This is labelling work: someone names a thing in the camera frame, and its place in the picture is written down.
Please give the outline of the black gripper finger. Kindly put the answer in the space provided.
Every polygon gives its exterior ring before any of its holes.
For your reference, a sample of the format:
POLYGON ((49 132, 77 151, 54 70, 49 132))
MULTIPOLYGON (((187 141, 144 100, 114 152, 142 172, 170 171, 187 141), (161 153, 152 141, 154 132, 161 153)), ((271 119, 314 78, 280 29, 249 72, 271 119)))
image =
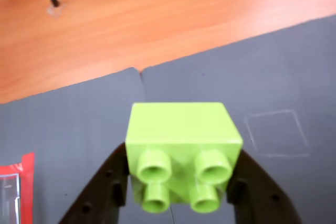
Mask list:
POLYGON ((118 223, 119 210, 126 205, 128 176, 127 154, 122 143, 87 183, 60 223, 118 223))
POLYGON ((302 223, 281 187, 244 150, 226 188, 236 223, 302 223))

